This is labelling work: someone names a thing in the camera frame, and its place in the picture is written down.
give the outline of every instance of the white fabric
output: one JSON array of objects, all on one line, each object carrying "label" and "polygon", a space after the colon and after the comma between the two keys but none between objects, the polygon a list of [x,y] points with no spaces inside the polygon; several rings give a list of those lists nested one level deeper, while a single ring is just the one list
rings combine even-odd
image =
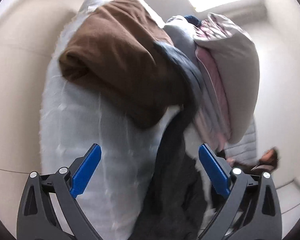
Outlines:
[{"label": "white fabric", "polygon": [[194,41],[209,49],[217,64],[229,107],[229,143],[234,144],[249,127],[257,102],[258,54],[250,36],[227,17],[209,13],[206,23],[204,35]]},{"label": "white fabric", "polygon": [[[58,58],[88,12],[111,0],[86,0],[78,15],[62,31],[49,64],[41,110],[42,173],[55,173],[83,156],[93,143],[102,159],[83,195],[83,212],[104,240],[125,240],[141,210],[163,130],[170,111],[155,127],[138,130],[103,96],[66,81]],[[143,1],[151,17],[162,19]],[[64,218],[60,221],[66,228]]]}]

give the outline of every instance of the navy cloth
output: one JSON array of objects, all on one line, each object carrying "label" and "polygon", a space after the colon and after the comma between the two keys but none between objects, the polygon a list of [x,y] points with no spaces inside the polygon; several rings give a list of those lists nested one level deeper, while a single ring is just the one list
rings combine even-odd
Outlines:
[{"label": "navy cloth", "polygon": [[197,28],[199,28],[201,26],[201,21],[199,21],[196,17],[194,17],[192,15],[185,16],[185,19],[187,20],[188,23],[193,24]]},{"label": "navy cloth", "polygon": [[128,240],[195,240],[207,201],[183,133],[201,103],[202,75],[177,48],[164,42],[155,42],[154,47],[183,76],[188,102],[163,133],[143,209]]}]

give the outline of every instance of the white duvet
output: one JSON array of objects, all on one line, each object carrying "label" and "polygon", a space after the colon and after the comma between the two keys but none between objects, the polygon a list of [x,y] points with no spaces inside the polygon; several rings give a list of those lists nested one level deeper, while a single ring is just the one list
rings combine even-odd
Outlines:
[{"label": "white duvet", "polygon": [[[68,41],[88,13],[108,1],[111,0],[85,0],[57,42],[42,100],[41,160],[43,174],[55,173],[83,156],[93,143],[99,144],[101,162],[77,201],[105,240],[126,240],[141,210],[157,148],[173,111],[168,111],[155,127],[140,131],[106,98],[69,83],[61,76],[58,58]],[[162,19],[140,1],[163,27]],[[57,216],[61,226],[66,228],[60,210]]]}]

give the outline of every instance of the brown blanket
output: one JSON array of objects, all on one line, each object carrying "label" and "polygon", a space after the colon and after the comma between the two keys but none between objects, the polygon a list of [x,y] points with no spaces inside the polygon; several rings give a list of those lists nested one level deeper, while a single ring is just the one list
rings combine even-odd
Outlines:
[{"label": "brown blanket", "polygon": [[138,0],[114,0],[96,9],[60,56],[63,76],[100,91],[142,128],[167,106],[186,100],[184,79],[155,49],[173,44]]}]

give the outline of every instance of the pink pillowcase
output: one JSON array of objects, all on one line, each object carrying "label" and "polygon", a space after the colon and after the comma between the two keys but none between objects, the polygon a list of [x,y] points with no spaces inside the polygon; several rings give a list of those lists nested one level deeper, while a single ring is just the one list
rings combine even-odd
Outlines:
[{"label": "pink pillowcase", "polygon": [[200,70],[206,83],[210,95],[215,95],[216,102],[212,102],[220,118],[220,125],[226,133],[227,139],[231,136],[228,102],[225,90],[219,75],[217,65],[210,52],[200,46],[197,46],[195,54],[199,61]]}]

